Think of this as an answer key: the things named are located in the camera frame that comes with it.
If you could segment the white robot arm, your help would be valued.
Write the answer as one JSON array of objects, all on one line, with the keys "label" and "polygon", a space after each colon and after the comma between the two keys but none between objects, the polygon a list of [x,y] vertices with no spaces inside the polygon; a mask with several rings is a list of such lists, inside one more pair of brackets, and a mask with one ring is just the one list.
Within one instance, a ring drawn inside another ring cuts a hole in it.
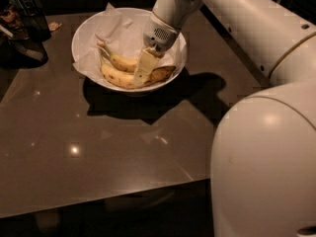
[{"label": "white robot arm", "polygon": [[214,135],[214,237],[316,237],[316,26],[272,0],[156,0],[145,46],[167,51],[200,6],[271,84]]}]

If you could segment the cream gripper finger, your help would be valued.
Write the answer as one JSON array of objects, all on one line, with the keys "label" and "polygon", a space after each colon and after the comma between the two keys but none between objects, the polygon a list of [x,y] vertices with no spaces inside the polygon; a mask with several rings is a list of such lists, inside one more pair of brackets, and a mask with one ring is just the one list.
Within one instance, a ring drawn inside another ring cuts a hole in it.
[{"label": "cream gripper finger", "polygon": [[160,58],[161,53],[153,48],[146,47],[141,50],[133,75],[133,83],[136,87],[143,86],[150,79],[150,75]]}]

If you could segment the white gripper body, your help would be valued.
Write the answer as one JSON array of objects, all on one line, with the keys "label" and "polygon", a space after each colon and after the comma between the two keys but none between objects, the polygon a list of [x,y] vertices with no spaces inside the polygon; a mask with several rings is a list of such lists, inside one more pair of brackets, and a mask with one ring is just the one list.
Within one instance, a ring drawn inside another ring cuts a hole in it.
[{"label": "white gripper body", "polygon": [[179,33],[178,29],[167,25],[152,13],[143,30],[144,47],[151,54],[162,57],[173,46]]}]

